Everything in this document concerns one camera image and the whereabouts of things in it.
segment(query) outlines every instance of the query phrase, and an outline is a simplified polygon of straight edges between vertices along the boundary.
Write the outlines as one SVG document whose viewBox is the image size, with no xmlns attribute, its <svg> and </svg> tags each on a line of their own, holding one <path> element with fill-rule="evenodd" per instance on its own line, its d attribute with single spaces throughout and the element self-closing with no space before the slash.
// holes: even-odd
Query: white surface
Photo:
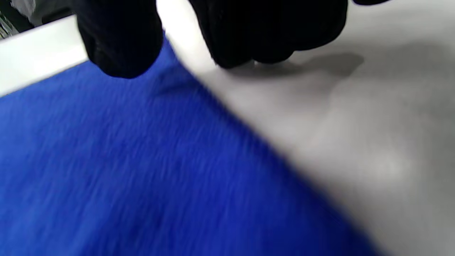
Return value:
<svg viewBox="0 0 455 256">
<path fill-rule="evenodd" d="M 213 64 L 187 1 L 158 5 L 183 64 L 381 248 L 455 254 L 453 0 L 351 6 L 335 42 L 232 72 Z M 53 38 L 39 35 L 57 27 Z M 43 43 L 0 43 L 2 89 L 5 79 L 9 91 L 86 58 L 71 19 L 33 36 Z M 4 63 L 21 52 L 30 54 Z"/>
<path fill-rule="evenodd" d="M 0 96 L 87 60 L 74 17 L 0 41 Z"/>
</svg>

